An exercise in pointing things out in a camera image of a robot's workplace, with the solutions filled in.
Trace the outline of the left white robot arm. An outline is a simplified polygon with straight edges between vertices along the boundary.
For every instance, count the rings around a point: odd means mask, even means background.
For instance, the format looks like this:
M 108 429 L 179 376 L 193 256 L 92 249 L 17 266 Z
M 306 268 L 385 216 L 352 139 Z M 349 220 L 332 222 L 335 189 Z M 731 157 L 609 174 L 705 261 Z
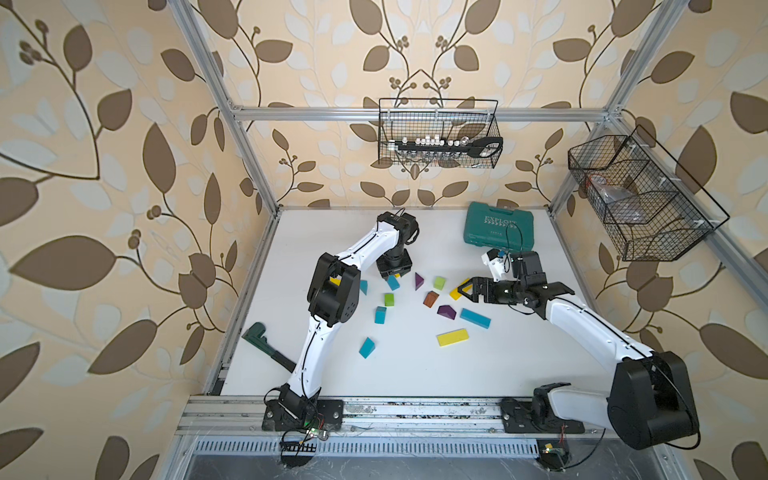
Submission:
M 266 327 L 258 322 L 243 335 L 252 345 L 290 372 L 286 383 L 265 402 L 265 431 L 310 433 L 341 428 L 343 402 L 320 398 L 321 380 L 333 340 L 341 325 L 354 315 L 361 292 L 361 274 L 376 265 L 383 279 L 410 272 L 406 247 L 420 232 L 417 219 L 400 209 L 376 217 L 372 229 L 338 254 L 322 254 L 307 292 L 308 333 L 299 360 L 294 362 L 270 346 Z

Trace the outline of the purple triangle block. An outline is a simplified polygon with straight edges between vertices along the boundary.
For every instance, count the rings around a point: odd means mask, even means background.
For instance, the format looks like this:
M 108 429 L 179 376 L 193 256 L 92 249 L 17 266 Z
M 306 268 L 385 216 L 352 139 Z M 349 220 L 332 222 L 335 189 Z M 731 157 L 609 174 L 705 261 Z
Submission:
M 414 290 L 418 291 L 424 285 L 425 279 L 418 273 L 414 277 Z
M 456 318 L 456 311 L 450 305 L 441 305 L 438 307 L 437 313 L 445 318 L 454 320 Z

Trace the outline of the dark green hand tool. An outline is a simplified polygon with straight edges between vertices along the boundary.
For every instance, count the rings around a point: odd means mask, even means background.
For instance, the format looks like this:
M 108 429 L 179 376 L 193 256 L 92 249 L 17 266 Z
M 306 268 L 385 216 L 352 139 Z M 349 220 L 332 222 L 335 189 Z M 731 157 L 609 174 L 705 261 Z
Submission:
M 266 354 L 270 359 L 282 366 L 288 372 L 293 372 L 295 370 L 296 363 L 268 343 L 266 326 L 262 322 L 256 322 L 251 325 L 241 335 L 241 338 Z

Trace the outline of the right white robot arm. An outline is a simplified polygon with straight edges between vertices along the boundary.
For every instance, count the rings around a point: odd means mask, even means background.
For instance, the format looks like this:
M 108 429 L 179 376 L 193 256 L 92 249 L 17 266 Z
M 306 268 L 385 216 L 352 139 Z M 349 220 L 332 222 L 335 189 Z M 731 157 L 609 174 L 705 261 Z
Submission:
M 676 354 L 636 341 L 590 309 L 567 285 L 548 282 L 533 251 L 512 255 L 491 249 L 482 257 L 488 277 L 472 277 L 458 292 L 474 303 L 521 306 L 585 349 L 611 376 L 609 391 L 568 382 L 542 385 L 528 402 L 533 429 L 559 430 L 569 422 L 615 432 L 642 450 L 699 438 L 700 422 L 685 362 Z

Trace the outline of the brown wooden block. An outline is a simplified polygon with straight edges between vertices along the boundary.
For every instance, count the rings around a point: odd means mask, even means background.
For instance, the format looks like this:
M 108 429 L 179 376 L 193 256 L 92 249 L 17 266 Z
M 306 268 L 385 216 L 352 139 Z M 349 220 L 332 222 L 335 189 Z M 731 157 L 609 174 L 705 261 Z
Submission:
M 426 294 L 425 299 L 423 301 L 423 305 L 426 306 L 429 309 L 432 309 L 435 304 L 437 303 L 440 295 L 435 291 L 430 291 Z

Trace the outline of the long teal block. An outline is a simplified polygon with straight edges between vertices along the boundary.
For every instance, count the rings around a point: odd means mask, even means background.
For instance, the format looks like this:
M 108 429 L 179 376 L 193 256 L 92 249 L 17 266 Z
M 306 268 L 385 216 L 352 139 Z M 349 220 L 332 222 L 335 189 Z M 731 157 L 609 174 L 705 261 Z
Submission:
M 483 329 L 489 329 L 491 319 L 469 309 L 463 309 L 460 318 Z
M 400 288 L 400 283 L 396 276 L 388 276 L 386 282 L 392 291 L 396 291 Z

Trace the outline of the plastic bag in basket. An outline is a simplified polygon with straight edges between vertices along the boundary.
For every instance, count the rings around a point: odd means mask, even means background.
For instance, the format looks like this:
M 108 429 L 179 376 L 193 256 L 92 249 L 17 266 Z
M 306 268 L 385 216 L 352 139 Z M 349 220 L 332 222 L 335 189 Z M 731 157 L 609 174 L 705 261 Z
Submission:
M 638 193 L 610 185 L 602 175 L 591 175 L 590 185 L 599 199 L 598 212 L 610 223 L 642 224 L 646 216 Z

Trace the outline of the socket rail with sockets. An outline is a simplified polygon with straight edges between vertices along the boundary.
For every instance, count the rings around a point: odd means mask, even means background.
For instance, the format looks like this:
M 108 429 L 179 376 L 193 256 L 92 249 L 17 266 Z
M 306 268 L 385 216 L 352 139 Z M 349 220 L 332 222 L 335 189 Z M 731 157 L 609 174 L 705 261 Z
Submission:
M 390 140 L 384 144 L 384 151 L 410 159 L 437 159 L 469 157 L 487 159 L 502 152 L 502 137 L 486 136 L 476 140 L 462 137 L 459 140 L 417 138 L 412 142 Z

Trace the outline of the green plastic tool case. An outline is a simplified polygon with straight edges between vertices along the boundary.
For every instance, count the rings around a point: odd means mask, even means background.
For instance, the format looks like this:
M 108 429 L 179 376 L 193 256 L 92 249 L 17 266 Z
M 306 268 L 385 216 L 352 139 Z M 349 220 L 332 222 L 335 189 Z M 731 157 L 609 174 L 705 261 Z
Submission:
M 534 216 L 524 210 L 507 210 L 472 202 L 467 209 L 463 240 L 480 247 L 532 251 Z

